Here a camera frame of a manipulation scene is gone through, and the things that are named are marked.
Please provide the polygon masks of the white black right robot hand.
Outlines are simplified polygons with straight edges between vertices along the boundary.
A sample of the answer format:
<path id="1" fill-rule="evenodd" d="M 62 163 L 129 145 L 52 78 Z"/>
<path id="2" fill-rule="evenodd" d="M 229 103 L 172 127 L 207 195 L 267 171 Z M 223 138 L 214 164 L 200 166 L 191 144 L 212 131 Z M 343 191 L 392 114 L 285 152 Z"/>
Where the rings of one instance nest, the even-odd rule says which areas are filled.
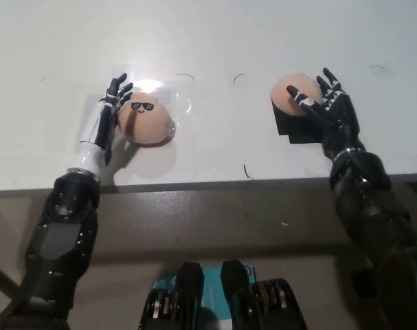
<path id="1" fill-rule="evenodd" d="M 359 139 L 359 121 L 350 96 L 328 68 L 323 68 L 323 74 L 316 77 L 322 92 L 320 103 L 293 85 L 286 90 L 321 132 L 324 155 L 335 161 L 344 153 L 364 151 L 365 147 Z"/>

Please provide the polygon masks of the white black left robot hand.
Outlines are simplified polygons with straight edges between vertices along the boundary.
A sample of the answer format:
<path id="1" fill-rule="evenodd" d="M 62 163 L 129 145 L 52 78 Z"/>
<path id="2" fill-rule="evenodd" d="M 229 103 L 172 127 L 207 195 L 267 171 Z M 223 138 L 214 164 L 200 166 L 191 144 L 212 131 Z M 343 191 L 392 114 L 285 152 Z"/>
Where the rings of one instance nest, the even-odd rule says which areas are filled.
<path id="1" fill-rule="evenodd" d="M 97 182 L 112 157 L 117 115 L 122 101 L 131 95 L 133 83 L 125 84 L 127 74 L 113 78 L 106 93 L 95 105 L 81 130 L 79 151 L 68 173 L 86 175 Z"/>

